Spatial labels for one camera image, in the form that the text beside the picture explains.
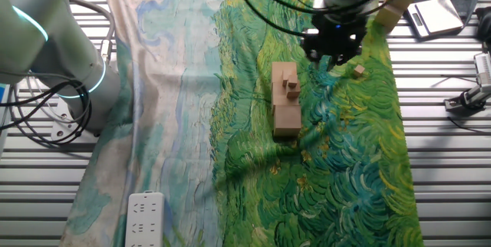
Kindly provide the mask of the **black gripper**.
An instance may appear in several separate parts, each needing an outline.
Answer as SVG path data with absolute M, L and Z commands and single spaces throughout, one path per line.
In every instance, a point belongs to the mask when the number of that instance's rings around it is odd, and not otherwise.
M 360 17 L 338 23 L 326 15 L 314 15 L 312 24 L 318 35 L 304 35 L 300 45 L 310 62 L 319 62 L 323 56 L 331 56 L 331 64 L 339 66 L 361 54 L 361 42 L 366 34 L 367 18 Z

